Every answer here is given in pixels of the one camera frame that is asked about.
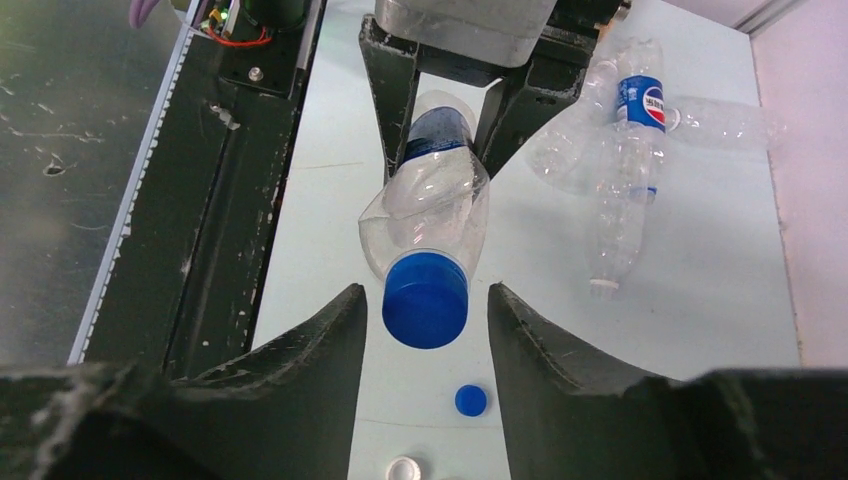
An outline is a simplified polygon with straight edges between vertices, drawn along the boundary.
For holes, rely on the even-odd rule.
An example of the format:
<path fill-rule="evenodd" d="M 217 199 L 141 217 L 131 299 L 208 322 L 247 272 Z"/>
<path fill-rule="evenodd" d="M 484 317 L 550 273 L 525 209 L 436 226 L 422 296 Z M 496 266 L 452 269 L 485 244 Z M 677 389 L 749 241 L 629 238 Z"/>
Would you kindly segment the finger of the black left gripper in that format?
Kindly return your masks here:
<path fill-rule="evenodd" d="M 388 33 L 373 14 L 363 16 L 358 43 L 377 119 L 384 179 L 389 180 L 406 150 L 420 80 L 420 45 Z"/>
<path fill-rule="evenodd" d="M 474 152 L 495 177 L 545 124 L 574 104 L 582 90 L 595 39 L 542 39 L 528 62 L 509 70 L 486 92 Z"/>

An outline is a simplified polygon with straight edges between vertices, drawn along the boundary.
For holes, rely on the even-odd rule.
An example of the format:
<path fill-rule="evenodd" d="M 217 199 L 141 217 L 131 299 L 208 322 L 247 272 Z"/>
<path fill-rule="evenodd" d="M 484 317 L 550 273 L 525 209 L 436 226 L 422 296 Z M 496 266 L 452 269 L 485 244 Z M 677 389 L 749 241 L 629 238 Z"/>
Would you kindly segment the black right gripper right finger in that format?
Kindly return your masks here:
<path fill-rule="evenodd" d="M 488 328 L 515 479 L 843 479 L 847 374 L 719 369 L 677 381 L 555 325 L 503 284 Z"/>

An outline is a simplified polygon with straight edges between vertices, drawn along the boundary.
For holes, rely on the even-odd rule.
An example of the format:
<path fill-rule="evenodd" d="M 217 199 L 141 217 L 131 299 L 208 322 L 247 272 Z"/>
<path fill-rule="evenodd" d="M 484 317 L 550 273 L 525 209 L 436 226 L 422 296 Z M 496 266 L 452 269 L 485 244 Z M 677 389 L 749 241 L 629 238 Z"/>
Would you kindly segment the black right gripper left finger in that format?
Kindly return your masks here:
<path fill-rule="evenodd" d="M 5 479 L 343 479 L 366 340 L 363 286 L 193 379 L 133 363 L 5 367 Z"/>

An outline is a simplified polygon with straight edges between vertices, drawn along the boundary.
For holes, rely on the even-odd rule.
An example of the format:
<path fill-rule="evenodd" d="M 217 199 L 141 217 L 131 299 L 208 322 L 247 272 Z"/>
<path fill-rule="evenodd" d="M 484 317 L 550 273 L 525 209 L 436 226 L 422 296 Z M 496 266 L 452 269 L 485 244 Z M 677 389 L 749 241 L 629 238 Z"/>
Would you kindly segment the clear ribbed plastic bottle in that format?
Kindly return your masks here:
<path fill-rule="evenodd" d="M 597 131 L 612 121 L 618 78 L 614 60 L 592 61 L 578 100 L 531 137 L 525 163 L 538 179 L 568 193 L 586 190 L 592 171 L 586 149 Z"/>

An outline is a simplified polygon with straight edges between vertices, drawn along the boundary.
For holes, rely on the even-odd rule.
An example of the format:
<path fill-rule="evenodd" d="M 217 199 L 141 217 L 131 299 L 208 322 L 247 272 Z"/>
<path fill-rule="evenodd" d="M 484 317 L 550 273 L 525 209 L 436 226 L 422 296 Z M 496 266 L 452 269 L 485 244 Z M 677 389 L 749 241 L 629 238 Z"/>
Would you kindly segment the white bottle cap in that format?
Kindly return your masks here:
<path fill-rule="evenodd" d="M 420 463 L 406 455 L 393 458 L 385 470 L 386 480 L 422 480 L 423 470 Z"/>

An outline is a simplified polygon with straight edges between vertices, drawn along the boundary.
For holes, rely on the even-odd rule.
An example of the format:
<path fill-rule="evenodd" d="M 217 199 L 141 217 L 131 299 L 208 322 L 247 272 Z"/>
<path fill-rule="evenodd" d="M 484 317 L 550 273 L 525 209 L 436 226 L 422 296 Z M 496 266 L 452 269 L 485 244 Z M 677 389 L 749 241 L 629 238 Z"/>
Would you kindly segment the clear crushed plastic bottle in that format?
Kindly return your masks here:
<path fill-rule="evenodd" d="M 421 94 L 395 173 L 358 219 L 373 274 L 413 253 L 437 253 L 466 277 L 477 269 L 489 217 L 490 176 L 473 152 L 475 116 L 457 96 Z"/>

